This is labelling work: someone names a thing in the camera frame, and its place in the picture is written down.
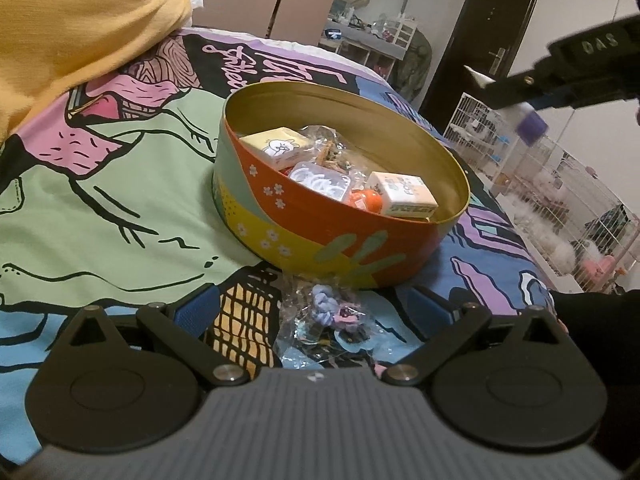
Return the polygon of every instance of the bed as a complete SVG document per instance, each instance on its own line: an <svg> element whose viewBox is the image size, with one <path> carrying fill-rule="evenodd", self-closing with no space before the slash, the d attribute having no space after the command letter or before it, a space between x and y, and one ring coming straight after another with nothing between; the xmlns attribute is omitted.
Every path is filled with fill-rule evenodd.
<svg viewBox="0 0 640 480"><path fill-rule="evenodd" d="M210 191L223 101L268 80L355 92L444 139L372 71L324 50L229 32L183 29L111 73L75 88L0 146L0 454L39 449L24 393L79 307L110 314L170 303L203 283L221 293L213 348L260 366L389 364L418 348L428 319L423 285L456 304L515 314L552 300L521 238L474 172L472 201L427 266L395 288L362 291L383 328L375 349L321 364L273 352L279 276L222 224Z"/></svg>

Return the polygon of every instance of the pet cage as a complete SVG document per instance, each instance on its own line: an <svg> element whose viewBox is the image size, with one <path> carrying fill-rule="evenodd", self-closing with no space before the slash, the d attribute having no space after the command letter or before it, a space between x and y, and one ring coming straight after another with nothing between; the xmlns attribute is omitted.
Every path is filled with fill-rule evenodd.
<svg viewBox="0 0 640 480"><path fill-rule="evenodd" d="M638 216L591 168L548 137L527 147L494 111L467 94L445 137L488 180L555 290L608 292L638 261Z"/></svg>
<svg viewBox="0 0 640 480"><path fill-rule="evenodd" d="M517 139L499 115L469 94L462 94L444 137L485 181L500 174Z"/></svg>

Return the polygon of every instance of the cartoon print bedsheet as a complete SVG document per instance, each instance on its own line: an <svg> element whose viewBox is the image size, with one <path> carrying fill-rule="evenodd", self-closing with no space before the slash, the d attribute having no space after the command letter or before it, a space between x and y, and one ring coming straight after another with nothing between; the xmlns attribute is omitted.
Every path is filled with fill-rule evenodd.
<svg viewBox="0 0 640 480"><path fill-rule="evenodd" d="M379 340L348 345L340 359L322 364L294 351L281 362L271 349L278 272L228 232L210 190L224 99L271 80L360 94L441 138L381 80L338 57L185 29L117 73L68 92L0 147L3 460L22 463L39 449L25 390L57 334L90 303L130 313L213 282L222 296L206 341L252 374L264 365L367 365L373 347L376 362L397 361L423 340L425 320L408 297L417 283L496 314L549 304L522 240L461 162L472 203L427 266L409 283L362 292Z"/></svg>

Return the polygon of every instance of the bottle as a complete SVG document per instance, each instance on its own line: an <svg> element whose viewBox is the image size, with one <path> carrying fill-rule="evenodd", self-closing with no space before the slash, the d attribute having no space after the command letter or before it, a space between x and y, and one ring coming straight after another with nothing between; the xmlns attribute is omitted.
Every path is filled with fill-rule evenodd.
<svg viewBox="0 0 640 480"><path fill-rule="evenodd" d="M467 65L465 68L469 70L480 88L494 82L489 76L476 72ZM549 129L544 119L527 102L495 110L495 113L500 115L504 123L512 128L527 146L533 146Z"/></svg>

